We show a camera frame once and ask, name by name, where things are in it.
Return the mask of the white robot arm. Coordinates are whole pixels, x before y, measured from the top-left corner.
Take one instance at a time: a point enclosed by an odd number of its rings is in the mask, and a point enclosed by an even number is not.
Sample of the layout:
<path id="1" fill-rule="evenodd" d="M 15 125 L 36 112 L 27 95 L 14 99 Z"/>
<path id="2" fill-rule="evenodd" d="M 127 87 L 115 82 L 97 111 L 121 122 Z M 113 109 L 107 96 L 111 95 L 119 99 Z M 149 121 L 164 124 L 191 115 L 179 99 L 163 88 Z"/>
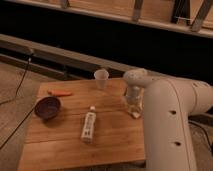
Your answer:
<path id="1" fill-rule="evenodd" d="M 126 102 L 143 105 L 146 171 L 197 171 L 188 117 L 213 108 L 213 86 L 144 69 L 129 70 L 123 79 Z"/>

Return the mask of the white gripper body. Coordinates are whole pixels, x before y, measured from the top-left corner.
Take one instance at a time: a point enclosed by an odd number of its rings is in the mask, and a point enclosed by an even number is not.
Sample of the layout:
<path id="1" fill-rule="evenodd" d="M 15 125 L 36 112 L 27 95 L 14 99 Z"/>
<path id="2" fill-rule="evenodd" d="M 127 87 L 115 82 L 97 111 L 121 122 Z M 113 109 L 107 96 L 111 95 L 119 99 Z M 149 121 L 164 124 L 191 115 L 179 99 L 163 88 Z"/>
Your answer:
<path id="1" fill-rule="evenodd" d="M 140 106 L 142 102 L 142 89 L 137 86 L 128 86 L 125 92 L 128 105 Z"/>

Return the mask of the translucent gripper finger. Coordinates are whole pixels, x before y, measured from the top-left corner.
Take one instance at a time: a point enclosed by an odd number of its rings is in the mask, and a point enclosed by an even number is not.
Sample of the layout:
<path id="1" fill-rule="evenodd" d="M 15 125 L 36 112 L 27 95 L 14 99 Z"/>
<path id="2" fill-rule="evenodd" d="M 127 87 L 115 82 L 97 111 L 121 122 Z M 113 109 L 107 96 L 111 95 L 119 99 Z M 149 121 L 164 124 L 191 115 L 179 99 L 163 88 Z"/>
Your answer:
<path id="1" fill-rule="evenodd" d="M 128 114 L 132 114 L 132 112 L 133 112 L 133 108 L 132 108 L 132 106 L 129 106 L 129 105 L 127 105 L 127 107 L 126 107 L 127 109 L 127 113 Z"/>
<path id="2" fill-rule="evenodd" d="M 139 114 L 142 114 L 142 111 L 143 111 L 143 107 L 142 106 L 137 106 L 137 112 Z"/>

